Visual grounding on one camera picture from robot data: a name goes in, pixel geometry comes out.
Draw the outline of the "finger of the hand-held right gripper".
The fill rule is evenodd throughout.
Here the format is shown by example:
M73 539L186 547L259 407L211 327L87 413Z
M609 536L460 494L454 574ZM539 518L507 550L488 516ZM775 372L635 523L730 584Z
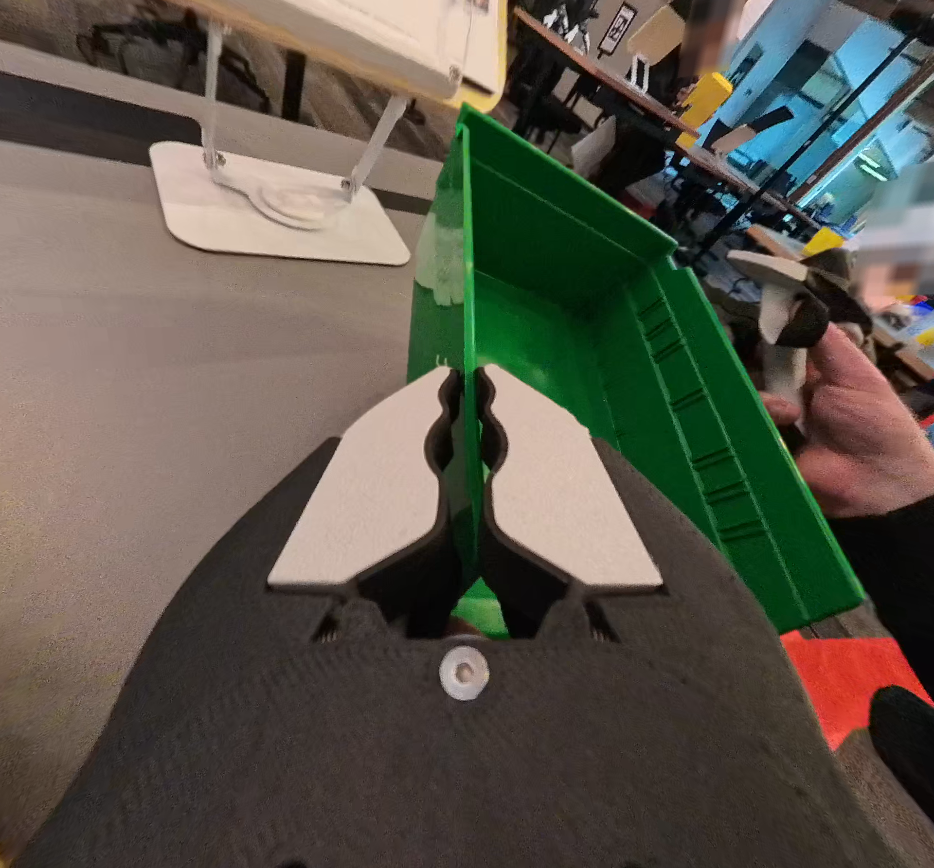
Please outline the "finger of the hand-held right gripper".
M808 267L780 256L733 249L728 253L728 262L741 275L761 285L803 285L808 279Z

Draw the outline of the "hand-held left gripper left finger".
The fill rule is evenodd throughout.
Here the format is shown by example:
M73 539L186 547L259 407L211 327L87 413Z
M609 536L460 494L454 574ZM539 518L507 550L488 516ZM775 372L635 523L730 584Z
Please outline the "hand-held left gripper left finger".
M413 638L444 634L461 594L446 469L461 373L439 366L337 442L268 576L276 593L374 603Z

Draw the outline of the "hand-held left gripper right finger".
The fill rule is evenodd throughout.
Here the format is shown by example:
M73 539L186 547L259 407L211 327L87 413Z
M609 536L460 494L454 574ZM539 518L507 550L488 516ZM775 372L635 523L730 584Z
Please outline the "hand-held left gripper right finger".
M476 372L480 575L511 638L567 598L663 592L664 582L590 431L499 365Z

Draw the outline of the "green plastic box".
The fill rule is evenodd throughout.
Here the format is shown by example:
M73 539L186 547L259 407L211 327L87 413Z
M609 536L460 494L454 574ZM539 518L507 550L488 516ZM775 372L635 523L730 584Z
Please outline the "green plastic box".
M866 595L694 274L653 225L464 104L415 253L406 380L497 364L730 561L778 633Z

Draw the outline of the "person's right forearm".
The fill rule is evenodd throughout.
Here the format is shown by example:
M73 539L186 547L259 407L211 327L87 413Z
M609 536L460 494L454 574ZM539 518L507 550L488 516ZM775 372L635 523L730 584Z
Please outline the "person's right forearm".
M933 497L829 524L877 617L920 672L933 660Z

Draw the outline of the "yellow plastic box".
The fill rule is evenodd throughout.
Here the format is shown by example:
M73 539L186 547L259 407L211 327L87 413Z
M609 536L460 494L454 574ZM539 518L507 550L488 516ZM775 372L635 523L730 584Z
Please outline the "yellow plastic box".
M732 91L730 80L718 71L709 71L680 90L674 111L690 130L678 136L675 146L682 149L692 147L699 137L700 127L730 98Z

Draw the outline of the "person's right hand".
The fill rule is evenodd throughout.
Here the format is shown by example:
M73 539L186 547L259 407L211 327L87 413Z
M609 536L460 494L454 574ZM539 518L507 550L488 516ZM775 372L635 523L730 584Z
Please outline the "person's right hand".
M932 497L933 450L912 413L836 325L810 350L801 403L761 393L804 437L796 465L829 520L879 517Z

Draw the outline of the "wooden document stand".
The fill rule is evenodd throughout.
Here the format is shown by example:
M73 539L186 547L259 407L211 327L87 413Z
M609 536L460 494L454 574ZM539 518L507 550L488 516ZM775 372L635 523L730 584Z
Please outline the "wooden document stand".
M628 51L655 67L680 47L684 30L685 19L666 3L629 36Z

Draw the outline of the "grey desk with wood edge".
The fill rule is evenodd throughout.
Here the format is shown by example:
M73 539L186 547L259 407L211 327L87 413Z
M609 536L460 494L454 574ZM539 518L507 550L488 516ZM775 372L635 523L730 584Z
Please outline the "grey desk with wood edge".
M593 58L576 50L527 11L516 6L511 12L514 19L531 32L532 41L541 48L549 66L561 64L566 69L593 79L599 86L622 99L624 104L617 107L619 119L674 147L677 147L676 139L681 134L686 134L693 141L700 138L698 130L687 125L650 94L637 89L628 80L603 70Z

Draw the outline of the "black framed tag sign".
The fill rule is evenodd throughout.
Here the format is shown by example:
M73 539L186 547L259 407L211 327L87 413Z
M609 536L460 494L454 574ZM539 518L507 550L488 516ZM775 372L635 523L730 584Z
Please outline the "black framed tag sign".
M601 37L598 47L598 58L611 57L616 52L623 38L627 35L631 24L637 17L637 9L623 1L617 9L612 21Z

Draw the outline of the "instruction sheet on wooden stand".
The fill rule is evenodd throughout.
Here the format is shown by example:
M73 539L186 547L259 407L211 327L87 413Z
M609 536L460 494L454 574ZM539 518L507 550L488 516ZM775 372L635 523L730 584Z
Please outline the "instruction sheet on wooden stand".
M205 110L198 145L157 142L149 157L165 224L182 244L257 255L400 267L410 251L368 178L412 99L458 111L490 111L503 93L506 0L500 0L498 79L493 92L398 57L368 30L364 0L170 0L206 22ZM391 92L352 169L328 174L223 152L217 138L217 74L229 28L346 71Z

